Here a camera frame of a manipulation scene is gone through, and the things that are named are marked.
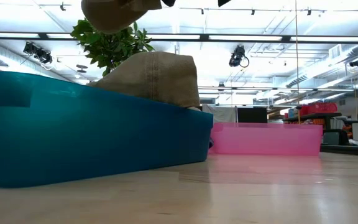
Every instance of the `burlap sack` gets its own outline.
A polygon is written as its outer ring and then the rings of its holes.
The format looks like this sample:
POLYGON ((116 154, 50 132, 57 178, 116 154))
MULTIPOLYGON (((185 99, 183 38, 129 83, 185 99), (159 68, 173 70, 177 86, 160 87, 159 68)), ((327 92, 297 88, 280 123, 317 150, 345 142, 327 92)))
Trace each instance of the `burlap sack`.
POLYGON ((162 7, 160 0, 82 0, 81 8, 93 27, 112 34, 130 26, 148 10, 162 7))
POLYGON ((200 105, 197 69, 191 56, 138 53, 89 85, 182 107, 200 105))

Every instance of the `green leaves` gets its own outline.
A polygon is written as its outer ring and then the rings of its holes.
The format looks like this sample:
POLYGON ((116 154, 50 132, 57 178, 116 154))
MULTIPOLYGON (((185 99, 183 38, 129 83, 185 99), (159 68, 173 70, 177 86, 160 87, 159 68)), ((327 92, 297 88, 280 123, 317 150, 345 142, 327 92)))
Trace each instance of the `green leaves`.
POLYGON ((99 68, 106 67, 103 76, 130 56, 154 50, 149 45, 151 39, 147 38, 147 31, 139 30, 136 22, 133 28, 128 27, 115 34, 104 34, 92 27, 86 19, 79 20, 71 36, 80 41, 79 45, 84 47, 84 52, 87 52, 85 57, 91 59, 91 64, 97 62, 99 68))

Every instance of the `wooden table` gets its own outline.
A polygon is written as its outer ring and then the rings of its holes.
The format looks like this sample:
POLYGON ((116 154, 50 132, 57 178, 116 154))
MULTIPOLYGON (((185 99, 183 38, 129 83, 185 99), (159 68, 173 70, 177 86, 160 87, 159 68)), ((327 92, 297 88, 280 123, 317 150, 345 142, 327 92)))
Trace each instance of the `wooden table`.
POLYGON ((0 189, 0 223, 356 224, 358 156, 210 156, 197 164, 0 189))

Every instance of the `white ceiling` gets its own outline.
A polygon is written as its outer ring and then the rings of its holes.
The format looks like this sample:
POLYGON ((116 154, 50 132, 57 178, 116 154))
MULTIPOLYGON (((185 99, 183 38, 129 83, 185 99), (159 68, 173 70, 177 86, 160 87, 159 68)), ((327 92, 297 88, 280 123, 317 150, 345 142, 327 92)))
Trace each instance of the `white ceiling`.
MULTIPOLYGON (((177 0, 175 7, 149 11, 137 23, 148 33, 210 33, 210 34, 296 34, 295 1, 281 0, 232 0, 218 9, 218 0, 177 0), (254 16, 250 11, 256 9, 254 16)), ((357 35, 358 1, 352 0, 299 0, 299 35, 357 35), (307 8, 313 11, 307 16, 307 8)), ((83 19, 80 0, 0 0, 0 32, 71 32, 78 19, 83 19), (66 11, 59 5, 65 3, 66 11)), ((73 81, 78 75, 77 64, 86 65, 87 73, 80 79, 97 80, 103 69, 90 65, 90 60, 75 41, 33 41, 39 47, 52 52, 52 69, 58 75, 73 81)), ((289 77, 296 72, 296 46, 293 44, 243 44, 249 52, 250 66, 241 71, 228 65, 236 43, 212 42, 152 42, 158 51, 175 52, 194 57, 199 85, 216 85, 229 77, 242 76, 238 82, 270 83, 274 76, 289 77), (286 47, 285 53, 280 50, 286 47)), ((0 46, 22 55, 24 40, 0 40, 0 46)), ((300 44, 300 69, 327 56, 333 44, 300 44)))

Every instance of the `pink plastic bin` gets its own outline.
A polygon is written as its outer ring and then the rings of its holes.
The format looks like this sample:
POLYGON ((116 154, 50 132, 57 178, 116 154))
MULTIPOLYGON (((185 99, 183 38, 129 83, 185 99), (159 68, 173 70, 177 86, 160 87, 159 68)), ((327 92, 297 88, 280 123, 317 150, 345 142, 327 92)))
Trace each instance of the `pink plastic bin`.
POLYGON ((321 125, 215 123, 210 153, 318 156, 322 135, 321 125))

